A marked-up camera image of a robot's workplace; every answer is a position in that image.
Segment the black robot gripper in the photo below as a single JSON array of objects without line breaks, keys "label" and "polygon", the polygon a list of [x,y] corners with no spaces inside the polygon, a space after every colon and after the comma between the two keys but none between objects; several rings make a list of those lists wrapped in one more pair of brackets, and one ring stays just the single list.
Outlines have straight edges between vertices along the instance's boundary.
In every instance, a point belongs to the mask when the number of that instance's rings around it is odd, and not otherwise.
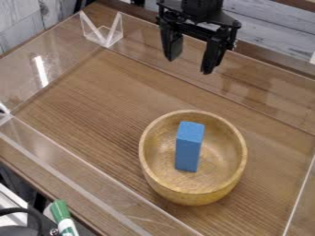
[{"label": "black robot gripper", "polygon": [[156,0],[157,23],[165,59],[181,54],[183,34],[207,41],[200,72],[208,75],[232,50],[241,23],[223,11],[224,0]]}]

